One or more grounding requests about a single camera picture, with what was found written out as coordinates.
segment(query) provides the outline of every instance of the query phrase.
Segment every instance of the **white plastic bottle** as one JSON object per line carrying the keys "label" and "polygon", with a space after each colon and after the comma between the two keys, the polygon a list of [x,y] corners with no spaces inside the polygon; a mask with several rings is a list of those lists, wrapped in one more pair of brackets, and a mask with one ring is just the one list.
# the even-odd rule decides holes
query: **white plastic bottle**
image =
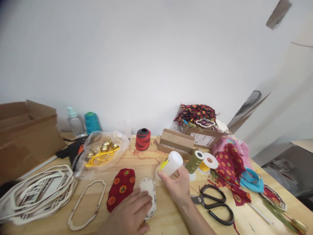
{"label": "white plastic bottle", "polygon": [[131,124],[130,124],[129,118],[126,120],[125,135],[129,139],[129,141],[131,141],[133,139],[133,136],[131,135]]}
{"label": "white plastic bottle", "polygon": [[73,110],[72,107],[67,108],[68,112],[68,122],[71,126],[72,132],[75,137],[83,137],[86,135],[85,127],[81,121],[81,119],[77,116],[77,113]]}
{"label": "white plastic bottle", "polygon": [[169,156],[157,167],[155,179],[161,180],[157,175],[158,171],[162,171],[164,175],[171,176],[183,163],[183,158],[178,152],[170,152]]}

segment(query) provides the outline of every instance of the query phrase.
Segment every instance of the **paper label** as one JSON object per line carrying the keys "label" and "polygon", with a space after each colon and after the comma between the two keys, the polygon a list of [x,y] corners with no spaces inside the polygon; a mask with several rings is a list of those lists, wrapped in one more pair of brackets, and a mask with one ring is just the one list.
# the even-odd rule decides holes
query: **paper label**
{"label": "paper label", "polygon": [[208,136],[208,135],[202,135],[198,133],[190,133],[190,136],[195,138],[195,144],[197,145],[203,145],[203,146],[209,146],[213,140],[215,139],[214,136]]}
{"label": "paper label", "polygon": [[169,163],[169,158],[165,158],[161,164],[159,165],[159,169],[157,171],[161,171],[165,166],[166,164]]}

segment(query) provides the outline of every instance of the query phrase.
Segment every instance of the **black scissor handle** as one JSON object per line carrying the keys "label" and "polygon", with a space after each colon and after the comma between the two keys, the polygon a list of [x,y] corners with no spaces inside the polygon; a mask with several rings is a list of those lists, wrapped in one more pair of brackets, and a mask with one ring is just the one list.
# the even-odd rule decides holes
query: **black scissor handle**
{"label": "black scissor handle", "polygon": [[[210,196],[210,195],[205,194],[204,191],[205,191],[207,188],[213,188],[213,189],[215,189],[216,191],[218,191],[218,192],[221,194],[221,196],[222,196],[223,199],[219,199],[219,198],[216,198],[216,197],[213,197],[213,196]],[[216,187],[216,186],[214,186],[214,185],[208,184],[207,186],[204,186],[204,187],[201,189],[200,193],[203,195],[203,197],[210,198],[210,199],[212,199],[212,200],[214,200],[214,201],[217,201],[217,202],[219,202],[219,203],[224,203],[224,202],[226,202],[226,196],[225,196],[225,194],[224,194],[218,187]]]}
{"label": "black scissor handle", "polygon": [[231,208],[225,204],[225,203],[217,203],[217,204],[214,204],[214,205],[211,205],[211,206],[208,206],[209,208],[208,209],[213,209],[215,207],[220,207],[220,206],[224,206],[227,208],[227,210],[229,211],[230,215],[231,215],[231,219],[229,221],[224,221],[224,220],[221,220],[220,218],[218,218],[211,210],[209,210],[209,214],[214,218],[216,219],[218,222],[220,222],[221,224],[223,225],[226,225],[226,226],[230,226],[234,223],[234,220],[235,220],[235,217],[234,217],[234,212],[231,210]]}

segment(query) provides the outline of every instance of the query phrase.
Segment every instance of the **human hand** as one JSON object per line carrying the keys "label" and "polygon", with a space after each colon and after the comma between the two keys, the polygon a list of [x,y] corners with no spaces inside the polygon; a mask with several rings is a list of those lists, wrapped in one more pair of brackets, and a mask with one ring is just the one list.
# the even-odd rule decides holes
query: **human hand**
{"label": "human hand", "polygon": [[189,191],[189,173],[188,170],[182,165],[177,169],[178,179],[172,180],[170,177],[164,175],[159,171],[157,175],[164,182],[173,201],[178,206],[183,206],[191,201]]}
{"label": "human hand", "polygon": [[134,190],[117,207],[99,230],[100,235],[142,235],[150,230],[149,225],[141,226],[146,214],[152,207],[152,197],[148,191]]}

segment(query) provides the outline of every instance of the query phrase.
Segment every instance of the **small cardboard box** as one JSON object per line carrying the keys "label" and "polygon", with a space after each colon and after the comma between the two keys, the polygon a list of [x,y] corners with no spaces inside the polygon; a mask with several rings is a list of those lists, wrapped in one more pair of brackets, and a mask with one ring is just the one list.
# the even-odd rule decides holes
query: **small cardboard box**
{"label": "small cardboard box", "polygon": [[222,137],[223,135],[228,135],[227,133],[217,132],[209,129],[202,129],[195,127],[188,127],[184,121],[181,121],[181,126],[183,128],[182,133],[192,136],[195,138],[194,146],[210,149],[215,145],[215,143]]}
{"label": "small cardboard box", "polygon": [[15,180],[66,144],[56,110],[30,100],[0,105],[0,185]]}
{"label": "small cardboard box", "polygon": [[157,136],[156,141],[158,143],[157,149],[159,151],[165,153],[177,151],[182,158],[186,160],[189,160],[193,152],[198,150],[193,147],[195,141],[194,137],[169,129],[164,129],[162,136]]}

